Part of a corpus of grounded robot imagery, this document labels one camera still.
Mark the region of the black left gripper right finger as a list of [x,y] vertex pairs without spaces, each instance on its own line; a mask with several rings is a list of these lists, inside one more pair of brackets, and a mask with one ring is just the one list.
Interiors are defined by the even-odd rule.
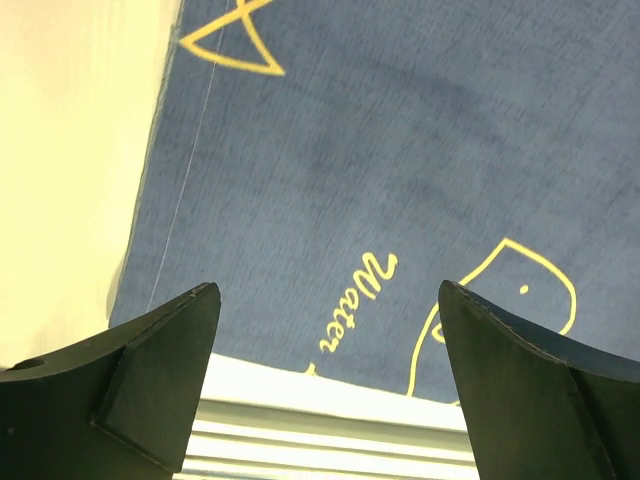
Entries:
[[440,319],[482,479],[636,479],[639,364],[443,281]]

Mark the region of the blue placemat with yellow drawings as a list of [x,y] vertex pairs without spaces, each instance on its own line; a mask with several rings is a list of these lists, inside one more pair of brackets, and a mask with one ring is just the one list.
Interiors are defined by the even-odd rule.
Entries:
[[448,403],[445,280],[638,357],[638,3],[185,2],[111,324]]

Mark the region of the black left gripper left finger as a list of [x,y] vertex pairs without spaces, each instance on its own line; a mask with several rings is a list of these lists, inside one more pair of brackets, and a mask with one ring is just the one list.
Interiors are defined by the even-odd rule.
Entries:
[[203,283],[1,373],[4,479],[170,479],[181,471],[219,319]]

